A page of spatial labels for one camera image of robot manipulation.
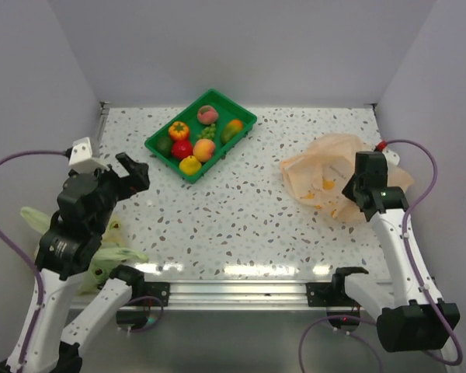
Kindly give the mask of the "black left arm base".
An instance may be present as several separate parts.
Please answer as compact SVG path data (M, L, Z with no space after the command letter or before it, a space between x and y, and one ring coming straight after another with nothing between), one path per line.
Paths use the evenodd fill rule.
M131 298L127 305L161 307L169 305L170 283L146 281L144 273L135 267L121 264L111 270L109 279L122 280L131 288Z

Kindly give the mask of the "red fruit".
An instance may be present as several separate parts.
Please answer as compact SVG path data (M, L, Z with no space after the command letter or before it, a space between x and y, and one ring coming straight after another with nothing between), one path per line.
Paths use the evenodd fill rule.
M173 141L187 140L190 137L190 128L185 122L175 121L170 125L168 134Z

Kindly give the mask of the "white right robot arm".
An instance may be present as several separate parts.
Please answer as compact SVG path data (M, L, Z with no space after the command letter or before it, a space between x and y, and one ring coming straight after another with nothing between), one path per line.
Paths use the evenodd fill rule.
M388 162L381 152L357 152L343 195L356 203L377 236L391 275L387 293L361 267L342 267L332 276L330 295L354 300L376 322L387 352L441 350L460 320L458 307L444 301L421 257L404 191L388 185Z

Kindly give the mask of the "green lime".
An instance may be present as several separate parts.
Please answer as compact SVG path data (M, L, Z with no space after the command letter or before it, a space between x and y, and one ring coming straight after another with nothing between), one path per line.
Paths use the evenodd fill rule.
M155 149L165 157L172 154L172 146L174 141L170 137L159 137L155 142Z

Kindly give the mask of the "green orange mango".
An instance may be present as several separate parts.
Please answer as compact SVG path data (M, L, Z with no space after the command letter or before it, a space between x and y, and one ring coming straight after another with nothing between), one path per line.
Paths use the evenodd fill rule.
M223 145L227 144L233 137L239 134L243 129L243 123L239 119L231 120L226 124L221 132L220 140Z

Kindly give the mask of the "green grape bunch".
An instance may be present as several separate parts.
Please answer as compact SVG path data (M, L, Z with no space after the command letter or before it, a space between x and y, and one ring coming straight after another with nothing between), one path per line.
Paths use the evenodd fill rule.
M216 124L207 125L198 135L198 139L206 139L214 141L217 132Z

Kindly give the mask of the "yellow lemon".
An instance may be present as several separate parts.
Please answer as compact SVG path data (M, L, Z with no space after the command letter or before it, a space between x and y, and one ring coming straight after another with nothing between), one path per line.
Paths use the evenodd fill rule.
M179 163L179 170L187 176L193 176L197 174L201 168L202 163L194 155L190 155L184 158Z

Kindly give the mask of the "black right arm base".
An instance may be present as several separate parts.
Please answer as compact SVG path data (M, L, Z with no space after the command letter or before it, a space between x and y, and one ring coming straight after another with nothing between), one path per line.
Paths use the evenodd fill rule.
M339 267L330 282L305 284L309 307L357 307L358 303L348 297L344 290L346 277L352 274L369 274L363 267Z

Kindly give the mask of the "red apple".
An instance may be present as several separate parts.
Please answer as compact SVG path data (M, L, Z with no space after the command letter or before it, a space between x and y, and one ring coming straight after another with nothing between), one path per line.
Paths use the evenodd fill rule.
M183 160L193 154L193 145L189 140L176 141L172 146L172 156Z

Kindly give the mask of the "orange translucent plastic bag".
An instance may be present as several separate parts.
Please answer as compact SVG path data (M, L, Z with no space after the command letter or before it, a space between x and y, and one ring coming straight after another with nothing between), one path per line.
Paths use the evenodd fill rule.
M325 134L280 163L285 189L301 204L340 223L360 224L365 215L343 190L355 172L356 153L374 150L356 135Z

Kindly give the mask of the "yellow orange peach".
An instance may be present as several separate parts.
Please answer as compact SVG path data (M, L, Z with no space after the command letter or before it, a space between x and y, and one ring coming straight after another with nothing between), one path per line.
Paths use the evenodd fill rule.
M216 145L210 139L200 139L193 147L193 155L201 163L209 161L214 155Z

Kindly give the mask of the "pink green peach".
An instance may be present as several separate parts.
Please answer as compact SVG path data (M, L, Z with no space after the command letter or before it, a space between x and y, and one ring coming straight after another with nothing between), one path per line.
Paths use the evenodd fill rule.
M198 121L206 126L214 124L218 117L218 112L210 105L202 106L197 112Z

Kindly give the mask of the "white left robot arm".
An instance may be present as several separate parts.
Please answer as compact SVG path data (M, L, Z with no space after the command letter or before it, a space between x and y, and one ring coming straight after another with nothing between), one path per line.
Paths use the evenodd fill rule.
M76 295L117 203L150 186L148 164L121 152L126 169L119 176L110 165L90 159L87 170L71 169L57 196L57 211L31 260L0 230L0 238L33 271L35 287L19 339L0 372L78 372L87 346L124 305L144 300L144 274L131 264L110 272L96 298L71 324L66 323Z

